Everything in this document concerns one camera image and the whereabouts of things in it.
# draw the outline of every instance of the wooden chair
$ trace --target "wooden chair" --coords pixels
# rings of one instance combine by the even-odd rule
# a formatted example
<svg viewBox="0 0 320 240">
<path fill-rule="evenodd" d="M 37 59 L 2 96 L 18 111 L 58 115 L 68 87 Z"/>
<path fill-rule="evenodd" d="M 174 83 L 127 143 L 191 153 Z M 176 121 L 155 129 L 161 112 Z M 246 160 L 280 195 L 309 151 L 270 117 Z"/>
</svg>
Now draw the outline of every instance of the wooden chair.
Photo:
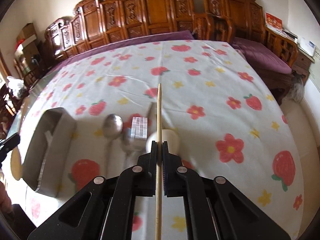
<svg viewBox="0 0 320 240">
<path fill-rule="evenodd" d="M 297 59 L 297 45 L 265 26 L 262 7 L 255 0 L 204 0 L 204 5 L 206 13 L 230 17 L 235 26 L 236 37 L 263 44 L 289 67 Z M 293 75 L 290 70 L 286 70 L 289 73 L 284 74 L 255 66 L 254 69 L 281 104 L 292 85 Z"/>
</svg>

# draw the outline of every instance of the wooden furniture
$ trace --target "wooden furniture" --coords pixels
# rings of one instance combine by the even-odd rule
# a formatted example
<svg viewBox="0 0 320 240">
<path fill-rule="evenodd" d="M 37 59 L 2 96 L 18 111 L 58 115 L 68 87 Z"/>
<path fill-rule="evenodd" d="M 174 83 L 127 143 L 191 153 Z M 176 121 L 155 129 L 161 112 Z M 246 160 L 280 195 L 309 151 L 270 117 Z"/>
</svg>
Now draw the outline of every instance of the wooden furniture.
<svg viewBox="0 0 320 240">
<path fill-rule="evenodd" d="M 277 57 L 292 67 L 298 57 L 298 47 L 264 24 L 263 10 L 255 0 L 204 0 L 206 13 L 230 17 L 235 26 L 235 36 L 262 43 Z M 291 88 L 291 74 L 277 73 L 271 70 L 254 68 L 268 86 L 277 102 Z"/>
<path fill-rule="evenodd" d="M 66 22 L 45 31 L 56 61 L 116 41 L 158 33 L 196 30 L 198 39 L 231 42 L 228 17 L 194 13 L 193 0 L 82 0 Z"/>
<path fill-rule="evenodd" d="M 298 58 L 292 65 L 292 70 L 302 76 L 302 81 L 304 85 L 306 84 L 310 75 L 310 65 L 314 62 L 315 60 L 312 57 L 310 57 L 308 54 L 299 49 Z"/>
</svg>

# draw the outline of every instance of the cardboard box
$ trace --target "cardboard box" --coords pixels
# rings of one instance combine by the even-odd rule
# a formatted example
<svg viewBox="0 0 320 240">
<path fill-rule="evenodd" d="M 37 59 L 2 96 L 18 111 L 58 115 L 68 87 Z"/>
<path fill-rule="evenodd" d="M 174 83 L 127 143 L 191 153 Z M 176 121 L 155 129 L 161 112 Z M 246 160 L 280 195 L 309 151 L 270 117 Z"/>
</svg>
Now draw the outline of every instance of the cardboard box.
<svg viewBox="0 0 320 240">
<path fill-rule="evenodd" d="M 35 27 L 33 26 L 33 23 L 28 23 L 26 26 L 22 28 L 19 35 L 17 36 L 17 42 L 22 39 L 27 39 L 31 37 L 33 34 L 37 35 L 35 31 Z"/>
</svg>

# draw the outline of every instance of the wooden skewer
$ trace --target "wooden skewer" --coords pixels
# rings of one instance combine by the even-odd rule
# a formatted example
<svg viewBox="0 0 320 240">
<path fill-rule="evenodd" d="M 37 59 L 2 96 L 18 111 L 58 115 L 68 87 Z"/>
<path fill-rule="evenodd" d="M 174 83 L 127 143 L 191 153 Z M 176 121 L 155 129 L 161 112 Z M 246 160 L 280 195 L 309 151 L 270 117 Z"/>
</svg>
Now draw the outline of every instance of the wooden skewer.
<svg viewBox="0 0 320 240">
<path fill-rule="evenodd" d="M 156 240 L 161 240 L 162 228 L 162 87 L 159 84 L 157 98 L 157 169 L 156 169 Z"/>
</svg>

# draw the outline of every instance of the wooden cabinet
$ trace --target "wooden cabinet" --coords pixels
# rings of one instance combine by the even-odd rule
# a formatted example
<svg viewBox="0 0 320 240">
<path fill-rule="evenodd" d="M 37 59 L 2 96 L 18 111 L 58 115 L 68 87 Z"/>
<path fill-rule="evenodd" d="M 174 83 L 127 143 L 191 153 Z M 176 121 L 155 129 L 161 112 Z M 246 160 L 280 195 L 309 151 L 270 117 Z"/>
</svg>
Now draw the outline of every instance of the wooden cabinet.
<svg viewBox="0 0 320 240">
<path fill-rule="evenodd" d="M 312 62 L 315 62 L 314 59 L 303 52 L 301 49 L 299 49 L 298 58 L 291 68 L 299 75 L 302 75 L 302 81 L 304 85 L 306 84 L 306 81 L 309 77 L 309 68 Z"/>
</svg>

